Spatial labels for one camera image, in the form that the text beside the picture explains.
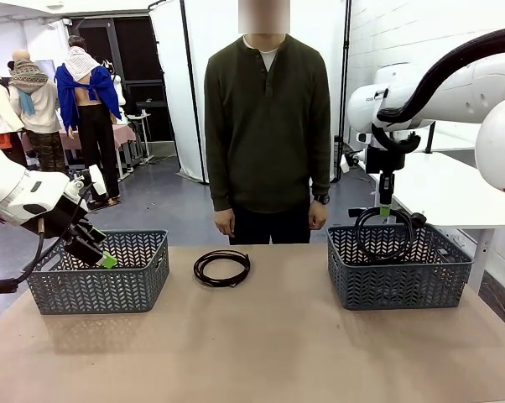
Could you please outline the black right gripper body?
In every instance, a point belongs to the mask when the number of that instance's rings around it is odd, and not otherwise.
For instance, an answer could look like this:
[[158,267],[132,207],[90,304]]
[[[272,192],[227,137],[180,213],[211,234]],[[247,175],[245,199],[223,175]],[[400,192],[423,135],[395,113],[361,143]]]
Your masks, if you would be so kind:
[[405,154],[368,146],[365,166],[367,174],[379,175],[378,196],[380,202],[392,202],[394,191],[394,172],[404,167]]

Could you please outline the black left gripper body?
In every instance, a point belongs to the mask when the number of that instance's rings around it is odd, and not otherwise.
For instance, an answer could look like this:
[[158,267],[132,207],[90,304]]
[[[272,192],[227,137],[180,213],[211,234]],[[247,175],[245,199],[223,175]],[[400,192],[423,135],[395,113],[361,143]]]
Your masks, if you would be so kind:
[[35,218],[34,229],[36,233],[43,233],[45,239],[58,238],[76,225],[89,223],[87,218],[87,205],[84,198],[72,201],[62,196],[56,206],[44,214]]

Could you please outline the person's left hand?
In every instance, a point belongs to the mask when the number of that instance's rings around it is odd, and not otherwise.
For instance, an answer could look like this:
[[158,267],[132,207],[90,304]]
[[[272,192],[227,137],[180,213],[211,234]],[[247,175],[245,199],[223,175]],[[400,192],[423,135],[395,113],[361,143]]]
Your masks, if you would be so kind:
[[309,209],[309,227],[312,231],[321,230],[328,218],[327,205],[319,201],[312,201]]

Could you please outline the person's right hand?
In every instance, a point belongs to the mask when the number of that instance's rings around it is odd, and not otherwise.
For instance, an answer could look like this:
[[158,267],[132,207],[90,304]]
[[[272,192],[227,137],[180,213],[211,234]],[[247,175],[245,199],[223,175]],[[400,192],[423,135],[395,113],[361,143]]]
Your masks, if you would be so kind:
[[230,238],[234,237],[235,215],[231,208],[215,212],[214,223],[220,233]]

